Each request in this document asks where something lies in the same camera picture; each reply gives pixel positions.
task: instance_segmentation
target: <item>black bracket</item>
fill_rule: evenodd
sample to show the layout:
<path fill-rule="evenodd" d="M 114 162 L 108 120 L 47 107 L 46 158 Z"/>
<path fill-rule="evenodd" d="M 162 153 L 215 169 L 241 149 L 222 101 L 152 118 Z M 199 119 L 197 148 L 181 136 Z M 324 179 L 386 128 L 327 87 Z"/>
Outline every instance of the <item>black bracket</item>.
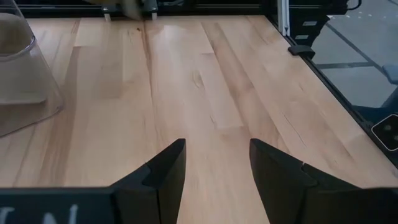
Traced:
<path fill-rule="evenodd" d="M 294 56 L 299 55 L 302 57 L 308 57 L 309 59 L 312 59 L 315 56 L 315 52 L 307 45 L 295 45 L 289 47 L 287 50 Z"/>
<path fill-rule="evenodd" d="M 270 224 L 398 223 L 398 188 L 361 189 L 258 139 L 250 163 Z"/>
<path fill-rule="evenodd" d="M 156 19 L 157 12 L 159 10 L 157 6 L 157 0 L 146 0 L 145 2 L 137 1 L 135 5 L 139 8 L 139 12 L 130 15 L 130 18 L 141 18 L 141 17 L 151 17 L 152 19 Z M 114 18 L 123 18 L 126 15 L 123 14 L 123 8 L 120 4 L 103 4 L 102 12 L 104 15 L 109 15 L 109 17 Z"/>

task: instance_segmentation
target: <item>floor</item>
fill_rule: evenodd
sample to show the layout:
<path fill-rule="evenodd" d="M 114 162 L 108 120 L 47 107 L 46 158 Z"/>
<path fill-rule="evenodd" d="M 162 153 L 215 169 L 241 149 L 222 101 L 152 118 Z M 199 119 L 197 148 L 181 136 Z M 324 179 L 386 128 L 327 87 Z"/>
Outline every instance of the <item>floor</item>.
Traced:
<path fill-rule="evenodd" d="M 398 2 L 365 0 L 357 10 L 331 16 L 314 42 L 313 60 L 352 104 L 378 108 L 397 88 L 381 68 L 398 63 L 397 38 Z"/>
<path fill-rule="evenodd" d="M 30 19 L 65 99 L 0 139 L 0 186 L 104 186 L 187 139 L 178 223 L 268 223 L 259 138 L 360 187 L 398 171 L 264 16 Z"/>

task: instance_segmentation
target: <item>black sign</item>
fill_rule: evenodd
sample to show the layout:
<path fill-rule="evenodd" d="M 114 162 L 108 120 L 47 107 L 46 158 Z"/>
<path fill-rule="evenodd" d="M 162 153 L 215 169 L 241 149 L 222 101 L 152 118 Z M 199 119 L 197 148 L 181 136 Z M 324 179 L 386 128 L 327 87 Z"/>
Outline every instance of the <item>black sign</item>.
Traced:
<path fill-rule="evenodd" d="M 0 224 L 176 223 L 185 158 L 179 139 L 109 187 L 0 189 Z"/>

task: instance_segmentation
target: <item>wooden surface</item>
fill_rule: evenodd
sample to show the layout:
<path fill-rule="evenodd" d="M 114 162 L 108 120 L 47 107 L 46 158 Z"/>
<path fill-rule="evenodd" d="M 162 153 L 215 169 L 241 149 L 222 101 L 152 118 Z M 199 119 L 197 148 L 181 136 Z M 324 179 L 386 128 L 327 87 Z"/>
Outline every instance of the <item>wooden surface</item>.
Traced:
<path fill-rule="evenodd" d="M 0 139 L 2 187 L 109 185 L 177 138 L 187 138 L 178 223 L 267 223 L 250 138 L 360 187 L 398 185 L 263 16 L 29 22 L 65 109 Z"/>

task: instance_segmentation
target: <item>black plastic part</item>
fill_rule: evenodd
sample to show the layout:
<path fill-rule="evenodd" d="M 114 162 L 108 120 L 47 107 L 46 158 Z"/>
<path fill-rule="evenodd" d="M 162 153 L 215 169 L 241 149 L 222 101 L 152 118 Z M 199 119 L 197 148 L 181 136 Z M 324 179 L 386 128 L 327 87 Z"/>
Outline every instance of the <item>black plastic part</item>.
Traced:
<path fill-rule="evenodd" d="M 389 151 L 398 150 L 398 115 L 389 114 L 372 127 L 373 134 Z"/>
<path fill-rule="evenodd" d="M 157 0 L 145 0 L 143 10 L 144 12 L 150 12 L 150 13 L 157 12 L 158 11 Z"/>
<path fill-rule="evenodd" d="M 360 189 L 258 139 L 250 161 L 270 224 L 398 223 L 398 189 Z"/>
<path fill-rule="evenodd" d="M 96 5 L 33 5 L 18 4 L 26 18 L 103 17 L 101 6 Z"/>
<path fill-rule="evenodd" d="M 119 4 L 104 4 L 101 8 L 103 14 L 109 14 L 112 18 L 126 17 Z"/>
<path fill-rule="evenodd" d="M 160 16 L 261 15 L 260 4 L 194 4 L 188 6 L 159 6 Z"/>
<path fill-rule="evenodd" d="M 174 224 L 185 182 L 185 150 L 185 140 L 179 139 L 109 187 L 0 189 L 0 218 L 12 224 Z"/>
<path fill-rule="evenodd" d="M 290 46 L 287 50 L 294 56 L 299 55 L 308 58 L 313 58 L 315 56 L 315 52 L 307 45 Z"/>

